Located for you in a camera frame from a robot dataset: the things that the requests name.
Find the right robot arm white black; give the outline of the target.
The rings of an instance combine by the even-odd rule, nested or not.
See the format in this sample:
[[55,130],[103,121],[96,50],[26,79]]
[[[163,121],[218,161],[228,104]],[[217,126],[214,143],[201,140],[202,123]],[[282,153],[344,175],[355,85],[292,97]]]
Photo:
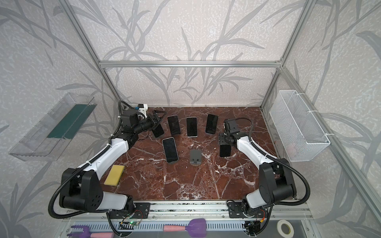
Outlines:
[[289,163],[261,148],[248,133],[239,129],[236,119],[224,121],[224,132],[219,134],[218,140],[221,147],[233,146],[245,154],[259,170],[259,188],[242,199],[245,213],[275,205],[296,195]]

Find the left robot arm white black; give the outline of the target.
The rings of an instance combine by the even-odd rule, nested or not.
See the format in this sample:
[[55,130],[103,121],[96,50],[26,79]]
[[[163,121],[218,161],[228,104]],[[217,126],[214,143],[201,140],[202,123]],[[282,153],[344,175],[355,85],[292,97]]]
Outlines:
[[134,146],[139,134],[155,130],[166,114],[165,111],[154,110],[144,115],[136,109],[122,112],[107,146],[78,168],[68,168],[63,172],[61,185],[49,202],[49,214],[54,218],[67,218],[108,210],[133,213],[132,197],[105,192],[100,180],[114,162]]

